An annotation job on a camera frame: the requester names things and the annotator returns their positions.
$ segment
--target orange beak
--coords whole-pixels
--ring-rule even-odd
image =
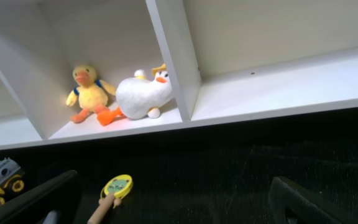
[[[87,83],[90,80],[90,76],[87,72],[78,72],[77,76],[75,77],[75,80],[78,83]]]
[[[157,77],[155,80],[156,80],[157,82],[160,82],[160,83],[166,83],[166,82],[167,82],[166,79],[164,79],[164,78],[162,78],[162,77]]]

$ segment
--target wooden handle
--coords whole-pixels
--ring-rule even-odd
[[[99,207],[94,211],[91,218],[88,220],[88,224],[99,224],[103,219],[106,212],[111,207],[112,203],[114,202],[115,196],[114,193],[110,193],[106,196],[103,202],[99,205]]]

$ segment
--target blue backpack strap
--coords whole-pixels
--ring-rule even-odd
[[[73,91],[74,91],[74,94],[75,94],[75,95],[77,95],[77,96],[80,95],[80,93],[79,93],[78,90],[77,90],[77,87],[75,87]]]
[[[103,88],[102,83],[100,83],[100,80],[95,80],[95,84],[97,84],[98,87]]]

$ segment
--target duck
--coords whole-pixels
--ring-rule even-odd
[[[99,114],[102,111],[109,111],[107,107],[108,96],[104,90],[115,96],[116,89],[114,86],[97,79],[96,70],[89,65],[76,66],[73,70],[73,78],[78,86],[70,92],[66,104],[74,106],[78,100],[82,110],[70,118],[72,122],[81,123],[90,113]]]
[[[145,116],[155,119],[161,114],[160,107],[173,98],[167,67],[163,64],[153,68],[154,80],[145,78],[144,70],[137,70],[134,77],[120,82],[116,91],[118,107],[98,114],[102,126],[113,122],[117,116],[136,120]]]

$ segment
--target white duck plush toy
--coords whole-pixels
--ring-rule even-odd
[[[98,114],[99,122],[105,126],[116,116],[141,119],[144,116],[158,118],[159,108],[173,98],[172,87],[165,64],[153,68],[153,81],[146,80],[144,70],[137,70],[134,78],[120,82],[116,91],[118,107]]]

